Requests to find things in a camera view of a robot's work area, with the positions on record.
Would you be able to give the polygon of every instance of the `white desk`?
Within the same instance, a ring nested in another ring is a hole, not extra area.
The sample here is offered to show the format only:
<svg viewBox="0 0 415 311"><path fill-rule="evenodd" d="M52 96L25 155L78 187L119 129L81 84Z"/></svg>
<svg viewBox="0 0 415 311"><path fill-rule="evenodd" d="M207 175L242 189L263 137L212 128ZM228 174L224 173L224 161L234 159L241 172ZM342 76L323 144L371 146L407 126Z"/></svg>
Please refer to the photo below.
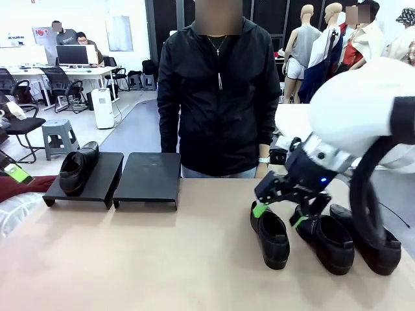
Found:
<svg viewBox="0 0 415 311"><path fill-rule="evenodd" d="M111 71L115 69L115 67L98 67L98 68L80 68L76 71L73 69L66 70L63 68L66 75L69 77L70 80L99 80L101 82L101 86L104 87L104 77L106 75L109 75L111 77L111 83L112 83L112 91L115 97L115 89L114 89L114 80L113 76L111 74ZM26 69L27 71L23 69L18 69L14 71L13 69L10 69L10 74L15 77L16 80L39 80L43 89L43 92L45 92L45 95L47 94L45 82L43 80L43 77L45 76L45 73L41 69L32 68L32 69ZM49 100L49 97L46 96L46 104L47 108L51 108L53 105L51 105L51 102Z"/></svg>
<svg viewBox="0 0 415 311"><path fill-rule="evenodd" d="M414 310L415 264L405 250L389 277L357 251L347 275L332 275L290 227L295 203L271 205L287 225L290 256L284 270L266 267L249 221L257 183L182 179L177 212L42 204L0 245L0 310ZM348 206L342 181L328 190Z"/></svg>

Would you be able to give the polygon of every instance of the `black jacket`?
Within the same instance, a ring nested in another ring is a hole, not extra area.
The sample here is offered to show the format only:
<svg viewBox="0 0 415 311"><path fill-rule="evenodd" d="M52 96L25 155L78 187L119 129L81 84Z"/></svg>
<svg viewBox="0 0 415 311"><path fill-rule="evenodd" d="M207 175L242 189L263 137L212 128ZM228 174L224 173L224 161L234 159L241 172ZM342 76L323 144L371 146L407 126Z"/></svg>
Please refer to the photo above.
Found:
<svg viewBox="0 0 415 311"><path fill-rule="evenodd" d="M281 93L270 35L244 18L240 36L229 36L217 56L195 24L165 43L158 78L161 151L210 176L250 170L259 144L270 144ZM218 73L222 80L219 87Z"/></svg>

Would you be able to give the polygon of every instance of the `jeans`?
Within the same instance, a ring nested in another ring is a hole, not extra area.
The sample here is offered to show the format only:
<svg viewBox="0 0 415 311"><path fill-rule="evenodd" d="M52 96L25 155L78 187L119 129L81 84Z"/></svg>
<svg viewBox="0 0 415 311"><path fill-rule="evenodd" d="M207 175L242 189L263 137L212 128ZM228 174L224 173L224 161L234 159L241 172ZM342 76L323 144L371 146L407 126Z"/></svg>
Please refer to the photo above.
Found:
<svg viewBox="0 0 415 311"><path fill-rule="evenodd" d="M242 173L237 173L237 174L232 174L232 175L227 175L227 176L222 176L222 177L215 177L215 176L209 176L206 174L202 174L194 170L189 170L188 168L185 168L182 165L183 178L255 178L256 172L257 172L257 168L254 167Z"/></svg>

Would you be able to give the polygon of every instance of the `white cloth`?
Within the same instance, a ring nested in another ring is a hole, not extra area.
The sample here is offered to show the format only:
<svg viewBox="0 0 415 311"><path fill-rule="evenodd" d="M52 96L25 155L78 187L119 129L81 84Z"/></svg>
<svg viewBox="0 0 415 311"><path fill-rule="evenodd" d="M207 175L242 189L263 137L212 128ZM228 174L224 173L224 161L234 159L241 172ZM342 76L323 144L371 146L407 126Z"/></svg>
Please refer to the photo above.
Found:
<svg viewBox="0 0 415 311"><path fill-rule="evenodd" d="M363 58L369 60L382 56L385 46L385 36L376 21L359 28L352 34L351 45L357 49Z"/></svg>
<svg viewBox="0 0 415 311"><path fill-rule="evenodd" d="M304 71L306 68L300 64L294 57L290 58L287 63L287 78L292 80L304 80Z"/></svg>
<svg viewBox="0 0 415 311"><path fill-rule="evenodd" d="M389 46L388 57L394 60L407 61L407 54L409 52L409 45L415 41L415 26L405 29L402 34Z"/></svg>
<svg viewBox="0 0 415 311"><path fill-rule="evenodd" d="M337 36L335 38L333 48L336 46L340 39L340 27L330 27L323 31L323 34L313 43L313 49L311 50L311 57L309 62L309 68L321 63L327 58L330 47L331 33L335 30Z"/></svg>

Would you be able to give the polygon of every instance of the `wristwatch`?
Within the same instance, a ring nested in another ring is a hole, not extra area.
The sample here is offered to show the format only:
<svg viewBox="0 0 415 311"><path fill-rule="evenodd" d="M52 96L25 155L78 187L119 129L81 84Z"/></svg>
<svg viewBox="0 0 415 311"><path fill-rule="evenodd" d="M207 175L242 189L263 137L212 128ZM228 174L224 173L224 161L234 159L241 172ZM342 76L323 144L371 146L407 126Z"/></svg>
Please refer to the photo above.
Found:
<svg viewBox="0 0 415 311"><path fill-rule="evenodd" d="M259 158L260 163L270 164L270 157L260 157Z"/></svg>

